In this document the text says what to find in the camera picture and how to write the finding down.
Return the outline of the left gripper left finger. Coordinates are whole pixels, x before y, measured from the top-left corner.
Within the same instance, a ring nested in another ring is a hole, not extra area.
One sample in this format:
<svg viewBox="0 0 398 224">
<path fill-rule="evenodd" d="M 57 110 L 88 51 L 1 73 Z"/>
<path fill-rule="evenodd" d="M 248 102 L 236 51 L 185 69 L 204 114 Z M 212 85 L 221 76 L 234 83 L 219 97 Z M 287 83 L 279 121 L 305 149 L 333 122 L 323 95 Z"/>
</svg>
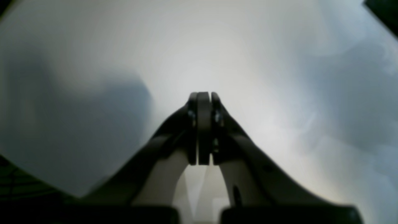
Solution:
<svg viewBox="0 0 398 224">
<path fill-rule="evenodd" d="M 114 176 L 73 206 L 101 214 L 170 209 L 182 173 L 200 164 L 205 164 L 205 92 L 194 92 Z"/>
</svg>

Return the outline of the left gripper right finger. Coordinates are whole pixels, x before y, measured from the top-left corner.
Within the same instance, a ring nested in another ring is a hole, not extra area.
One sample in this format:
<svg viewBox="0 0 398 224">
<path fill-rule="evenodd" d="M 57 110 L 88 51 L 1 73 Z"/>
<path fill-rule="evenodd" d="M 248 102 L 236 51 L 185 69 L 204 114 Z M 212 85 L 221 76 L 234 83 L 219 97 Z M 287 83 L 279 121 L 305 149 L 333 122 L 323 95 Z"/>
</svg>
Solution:
<svg viewBox="0 0 398 224">
<path fill-rule="evenodd" d="M 213 158 L 231 206 L 221 218 L 361 218 L 353 205 L 328 202 L 293 180 L 255 145 L 211 93 Z"/>
</svg>

